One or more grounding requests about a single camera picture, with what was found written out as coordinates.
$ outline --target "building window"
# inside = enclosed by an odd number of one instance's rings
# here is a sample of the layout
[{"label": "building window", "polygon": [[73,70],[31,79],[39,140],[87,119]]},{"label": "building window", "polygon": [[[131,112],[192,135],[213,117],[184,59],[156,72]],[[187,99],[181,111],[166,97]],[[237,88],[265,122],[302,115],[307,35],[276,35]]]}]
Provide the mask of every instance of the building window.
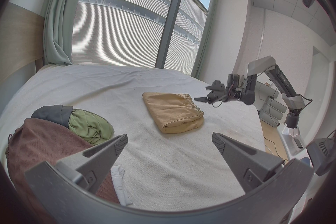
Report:
[{"label": "building window", "polygon": [[[209,4],[202,1],[181,1],[165,68],[190,75]],[[79,0],[73,26],[73,63],[155,67],[170,2]]]}]

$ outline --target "bed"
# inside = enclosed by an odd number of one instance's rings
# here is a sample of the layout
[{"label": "bed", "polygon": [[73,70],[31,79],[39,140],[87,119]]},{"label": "bed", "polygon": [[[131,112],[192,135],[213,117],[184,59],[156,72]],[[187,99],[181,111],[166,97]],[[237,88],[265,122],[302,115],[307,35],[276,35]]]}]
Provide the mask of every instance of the bed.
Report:
[{"label": "bed", "polygon": [[15,94],[0,117],[1,161],[10,133],[44,105],[63,104],[106,118],[128,144],[115,165],[125,169],[123,184],[133,208],[184,211],[224,203],[244,194],[211,142],[212,132],[265,150],[254,106],[228,102],[218,108],[197,102],[204,124],[180,134],[163,134],[150,116],[143,92],[205,96],[206,83],[168,69],[47,65]]}]

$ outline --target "clothing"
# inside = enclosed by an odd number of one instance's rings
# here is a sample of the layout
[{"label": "clothing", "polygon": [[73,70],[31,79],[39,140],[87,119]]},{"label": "clothing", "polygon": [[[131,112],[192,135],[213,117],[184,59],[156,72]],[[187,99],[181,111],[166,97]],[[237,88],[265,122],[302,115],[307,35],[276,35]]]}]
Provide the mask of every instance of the clothing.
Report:
[{"label": "clothing", "polygon": [[163,133],[186,132],[204,122],[204,112],[193,103],[189,94],[145,92],[142,98]]},{"label": "clothing", "polygon": [[42,120],[55,122],[64,127],[69,128],[68,121],[73,110],[73,106],[64,105],[45,105],[34,111],[32,118],[40,118]]},{"label": "clothing", "polygon": [[114,129],[107,120],[92,112],[81,109],[72,110],[68,126],[70,131],[91,145],[105,142],[114,134]]},{"label": "clothing", "polygon": [[120,165],[113,166],[111,168],[111,176],[113,181],[113,186],[115,189],[115,193],[118,196],[118,200],[121,205],[131,205],[133,202],[128,195],[127,190],[123,186],[123,177],[124,177],[125,169]]},{"label": "clothing", "polygon": [[[46,160],[57,160],[92,147],[81,137],[60,124],[38,118],[27,118],[8,142],[7,167],[9,177],[23,202],[45,223],[54,223],[26,182],[24,172]],[[119,203],[111,174],[108,173],[96,194],[110,202]]]}]

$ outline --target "green curtain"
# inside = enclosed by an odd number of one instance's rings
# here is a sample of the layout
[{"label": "green curtain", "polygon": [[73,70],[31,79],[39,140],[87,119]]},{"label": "green curtain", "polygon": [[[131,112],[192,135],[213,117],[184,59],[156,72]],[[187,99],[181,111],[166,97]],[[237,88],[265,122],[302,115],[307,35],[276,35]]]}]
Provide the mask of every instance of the green curtain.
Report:
[{"label": "green curtain", "polygon": [[208,15],[205,21],[201,43],[199,44],[199,49],[196,55],[194,67],[192,68],[191,71],[191,76],[196,79],[198,79],[198,76],[200,75],[200,71],[202,69],[204,58],[207,52],[208,43],[211,36],[212,22],[216,12],[216,5],[217,0],[210,0]]},{"label": "green curtain", "polygon": [[44,20],[44,63],[72,64],[72,30],[78,0],[49,0]]}]

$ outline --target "white fabric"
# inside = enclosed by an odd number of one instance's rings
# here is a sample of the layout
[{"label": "white fabric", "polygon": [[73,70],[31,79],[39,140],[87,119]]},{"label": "white fabric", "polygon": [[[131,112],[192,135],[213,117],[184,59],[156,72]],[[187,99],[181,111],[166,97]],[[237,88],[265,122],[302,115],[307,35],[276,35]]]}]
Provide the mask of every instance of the white fabric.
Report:
[{"label": "white fabric", "polygon": [[265,150],[253,105],[232,101],[213,108],[197,102],[204,124],[180,134],[159,131],[142,99],[144,92],[206,96],[206,83],[179,71],[126,66],[51,65],[38,71],[9,102],[0,118],[2,163],[10,133],[44,105],[72,105],[111,122],[128,144],[115,165],[127,171],[123,183],[130,207],[181,211],[199,209],[244,194],[211,142],[212,132]]},{"label": "white fabric", "polygon": [[128,195],[127,190],[123,186],[123,177],[125,169],[120,165],[113,166],[111,168],[111,177],[114,186],[115,193],[119,199],[121,205],[131,205],[133,202]]}]

